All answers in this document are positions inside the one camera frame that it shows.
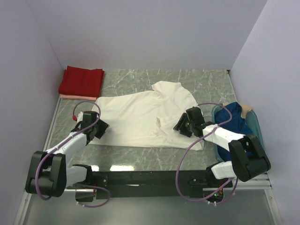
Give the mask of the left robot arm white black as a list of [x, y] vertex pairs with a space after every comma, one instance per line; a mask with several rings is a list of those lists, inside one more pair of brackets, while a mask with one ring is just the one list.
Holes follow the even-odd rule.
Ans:
[[43, 200], [60, 197], [65, 188], [76, 185], [89, 185], [93, 180], [90, 165], [67, 163], [73, 155], [95, 138], [100, 139], [109, 124], [100, 119], [95, 111], [84, 111], [69, 135], [56, 146], [46, 151], [33, 153], [25, 183], [25, 191], [37, 194]]

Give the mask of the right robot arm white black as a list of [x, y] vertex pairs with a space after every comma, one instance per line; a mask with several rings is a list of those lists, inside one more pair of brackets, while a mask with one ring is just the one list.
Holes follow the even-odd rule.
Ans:
[[199, 107], [187, 109], [173, 129], [181, 135], [194, 135], [214, 143], [229, 152], [229, 161], [208, 168], [209, 175], [216, 180], [238, 178], [246, 182], [271, 169], [270, 161], [256, 135], [235, 133], [211, 121], [206, 122]]

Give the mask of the white t shirt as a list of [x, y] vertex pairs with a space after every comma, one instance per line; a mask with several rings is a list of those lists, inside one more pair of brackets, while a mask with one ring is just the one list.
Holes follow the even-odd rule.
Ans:
[[109, 128], [92, 145], [187, 148], [197, 140], [173, 127], [181, 115], [196, 106], [193, 95], [179, 82], [159, 81], [148, 91], [118, 97], [99, 97], [92, 109], [101, 112]]

